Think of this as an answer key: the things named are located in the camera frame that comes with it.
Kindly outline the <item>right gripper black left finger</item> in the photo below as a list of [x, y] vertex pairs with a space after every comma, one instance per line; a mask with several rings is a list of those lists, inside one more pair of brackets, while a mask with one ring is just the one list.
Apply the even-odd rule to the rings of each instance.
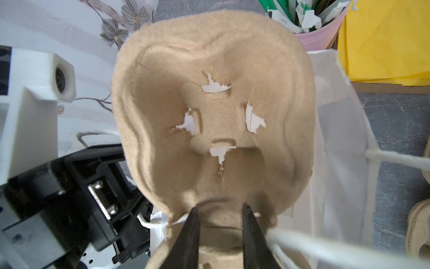
[[198, 208], [191, 209], [172, 249], [159, 269], [199, 268], [200, 222]]

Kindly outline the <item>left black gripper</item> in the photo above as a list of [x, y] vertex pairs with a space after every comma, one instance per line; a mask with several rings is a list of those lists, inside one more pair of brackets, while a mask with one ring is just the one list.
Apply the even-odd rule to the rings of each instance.
[[3, 269], [110, 269], [149, 257], [153, 206], [120, 144], [91, 146], [1, 186]]

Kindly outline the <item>white patterned paper bag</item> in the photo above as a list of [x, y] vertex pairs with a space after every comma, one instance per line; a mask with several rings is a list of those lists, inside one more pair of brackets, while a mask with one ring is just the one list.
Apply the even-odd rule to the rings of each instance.
[[308, 53], [316, 88], [314, 163], [297, 201], [263, 232], [281, 264], [303, 255], [343, 269], [427, 269], [371, 250], [381, 151], [333, 50]]

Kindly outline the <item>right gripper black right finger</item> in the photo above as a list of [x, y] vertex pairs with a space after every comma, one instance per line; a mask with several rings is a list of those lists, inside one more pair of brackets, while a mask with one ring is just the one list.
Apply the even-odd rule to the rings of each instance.
[[266, 244], [264, 234], [251, 207], [243, 204], [244, 269], [281, 269]]

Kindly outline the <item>brown pulp carrier top piece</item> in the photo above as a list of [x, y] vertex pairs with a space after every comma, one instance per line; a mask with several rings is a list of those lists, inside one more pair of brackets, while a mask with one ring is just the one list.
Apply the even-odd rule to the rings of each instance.
[[199, 263], [243, 267], [243, 206], [275, 228], [309, 183], [316, 88], [310, 57], [279, 23], [223, 10], [146, 25], [122, 45], [113, 113], [138, 189], [168, 216], [159, 268], [198, 209]]

